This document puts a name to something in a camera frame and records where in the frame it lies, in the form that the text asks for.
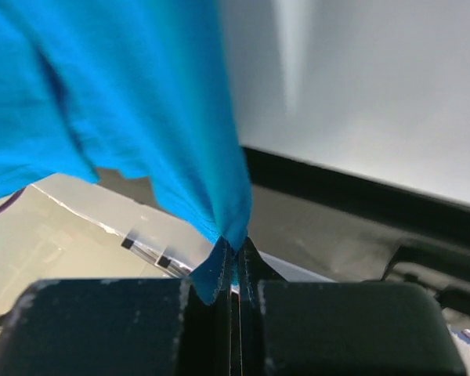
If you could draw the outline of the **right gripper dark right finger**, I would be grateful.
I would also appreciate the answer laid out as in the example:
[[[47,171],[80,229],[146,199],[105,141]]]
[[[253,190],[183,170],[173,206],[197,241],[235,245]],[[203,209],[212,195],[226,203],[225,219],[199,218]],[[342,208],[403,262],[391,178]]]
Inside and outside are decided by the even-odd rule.
[[[290,282],[250,240],[237,256],[244,375],[463,375],[440,307],[415,284]]]

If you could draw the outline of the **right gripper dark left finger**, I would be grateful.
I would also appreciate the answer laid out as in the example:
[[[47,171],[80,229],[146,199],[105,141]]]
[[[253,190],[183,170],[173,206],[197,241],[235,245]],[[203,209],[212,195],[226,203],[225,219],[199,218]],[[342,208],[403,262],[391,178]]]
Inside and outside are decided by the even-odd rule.
[[[182,278],[40,280],[6,314],[0,375],[227,375],[232,251]]]

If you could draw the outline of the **blue t shirt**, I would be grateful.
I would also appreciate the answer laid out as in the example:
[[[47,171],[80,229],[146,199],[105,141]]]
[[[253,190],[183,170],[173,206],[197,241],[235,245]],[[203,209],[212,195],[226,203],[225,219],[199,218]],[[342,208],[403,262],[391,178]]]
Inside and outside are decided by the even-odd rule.
[[[0,1],[0,198],[101,168],[242,246],[251,184],[216,2]]]

